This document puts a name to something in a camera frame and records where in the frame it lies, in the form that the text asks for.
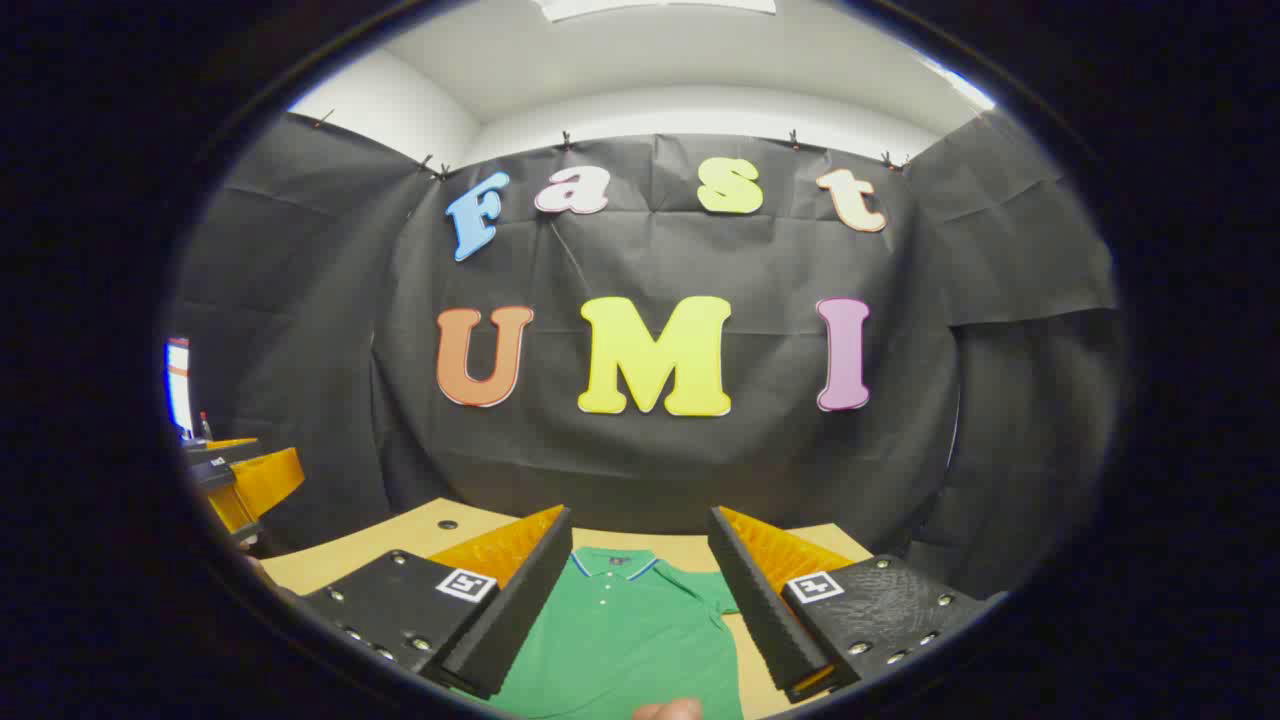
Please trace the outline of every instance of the pink letter i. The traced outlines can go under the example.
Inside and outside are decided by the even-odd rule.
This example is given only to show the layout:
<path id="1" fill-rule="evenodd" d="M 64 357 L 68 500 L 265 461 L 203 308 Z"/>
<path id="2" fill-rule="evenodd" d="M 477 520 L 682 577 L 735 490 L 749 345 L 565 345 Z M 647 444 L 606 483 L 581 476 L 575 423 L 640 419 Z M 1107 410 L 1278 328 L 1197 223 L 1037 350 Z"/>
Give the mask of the pink letter i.
<path id="1" fill-rule="evenodd" d="M 870 397 L 863 386 L 863 320 L 872 313 L 858 300 L 828 297 L 818 301 L 818 314 L 827 322 L 827 387 L 818 393 L 818 409 L 861 407 Z"/>

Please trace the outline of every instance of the ceiling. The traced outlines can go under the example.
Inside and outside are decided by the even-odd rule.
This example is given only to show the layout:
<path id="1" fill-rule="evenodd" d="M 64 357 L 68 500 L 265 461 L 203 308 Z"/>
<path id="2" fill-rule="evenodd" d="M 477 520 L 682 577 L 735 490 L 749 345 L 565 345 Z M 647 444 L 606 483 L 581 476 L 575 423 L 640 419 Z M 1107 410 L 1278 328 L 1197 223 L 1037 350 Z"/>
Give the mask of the ceiling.
<path id="1" fill-rule="evenodd" d="M 388 45 L 480 123 L 639 87 L 731 85 L 861 105 L 937 135 L 974 108 L 910 49 L 824 0 L 778 14 L 667 5 L 548 22 L 532 0 L 472 0 Z"/>

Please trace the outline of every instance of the wooden table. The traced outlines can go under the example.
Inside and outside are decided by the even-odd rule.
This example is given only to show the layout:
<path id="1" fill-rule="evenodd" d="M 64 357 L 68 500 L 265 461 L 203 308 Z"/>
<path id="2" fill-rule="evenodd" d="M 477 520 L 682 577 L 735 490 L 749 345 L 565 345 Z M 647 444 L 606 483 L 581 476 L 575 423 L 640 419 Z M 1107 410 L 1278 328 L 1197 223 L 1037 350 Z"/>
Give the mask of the wooden table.
<path id="1" fill-rule="evenodd" d="M 445 530 L 442 520 L 453 520 L 457 528 Z M 357 533 L 317 544 L 292 555 L 262 561 L 262 568 L 279 584 L 305 594 L 356 570 L 390 550 L 403 550 L 421 557 L 431 556 L 460 542 L 500 528 L 516 520 L 511 515 L 489 512 L 449 500 L 433 500 Z M 833 524 L 788 530 L 809 542 L 838 552 L 852 561 L 872 555 Z M 654 555 L 690 573 L 718 573 L 719 566 L 707 544 L 707 536 L 645 536 L 611 533 L 573 528 L 573 547 L 607 547 L 614 550 L 649 550 Z M 741 615 L 724 615 L 724 623 L 737 646 L 739 693 L 746 720 L 765 717 L 792 707 L 773 680 L 764 659 Z"/>

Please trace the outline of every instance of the ceiling light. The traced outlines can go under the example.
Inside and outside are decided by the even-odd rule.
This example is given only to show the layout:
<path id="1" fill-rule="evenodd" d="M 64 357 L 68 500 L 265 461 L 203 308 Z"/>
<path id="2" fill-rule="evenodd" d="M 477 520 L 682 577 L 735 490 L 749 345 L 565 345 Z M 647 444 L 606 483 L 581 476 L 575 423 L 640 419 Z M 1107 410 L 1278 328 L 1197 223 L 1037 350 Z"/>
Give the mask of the ceiling light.
<path id="1" fill-rule="evenodd" d="M 923 63 L 925 68 L 929 68 L 931 70 L 941 76 L 942 79 L 951 83 L 951 87 L 954 87 L 956 92 L 963 95 L 965 100 L 973 102 L 979 109 L 991 110 L 992 108 L 996 106 L 996 104 L 991 100 L 991 97 L 987 97 L 987 95 L 983 94 L 980 90 L 969 85 L 969 81 L 964 79 L 963 77 L 952 73 L 951 70 L 943 68 L 942 65 L 934 63 L 933 60 L 929 60 L 928 58 L 920 58 L 920 63 Z"/>
<path id="2" fill-rule="evenodd" d="M 645 8 L 653 5 L 710 5 L 776 15 L 778 8 L 774 0 L 534 0 L 550 22 L 566 20 L 579 15 L 618 10 L 622 8 Z"/>

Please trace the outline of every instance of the white wall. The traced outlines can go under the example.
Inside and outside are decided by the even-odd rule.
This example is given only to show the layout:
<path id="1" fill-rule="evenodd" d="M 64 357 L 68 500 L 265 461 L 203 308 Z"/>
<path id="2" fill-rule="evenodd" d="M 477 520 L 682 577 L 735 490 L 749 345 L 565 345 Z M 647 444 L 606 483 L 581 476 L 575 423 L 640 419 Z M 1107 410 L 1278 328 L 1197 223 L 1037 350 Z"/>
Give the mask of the white wall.
<path id="1" fill-rule="evenodd" d="M 573 140 L 652 133 L 723 133 L 787 140 L 895 161 L 933 145 L 938 135 L 835 100 L 728 86 L 626 90 L 526 110 L 480 128 L 462 164 Z"/>
<path id="2" fill-rule="evenodd" d="M 385 50 L 347 65 L 294 102 L 292 111 L 357 132 L 415 160 L 435 155 L 462 167 L 479 126 L 428 77 Z"/>

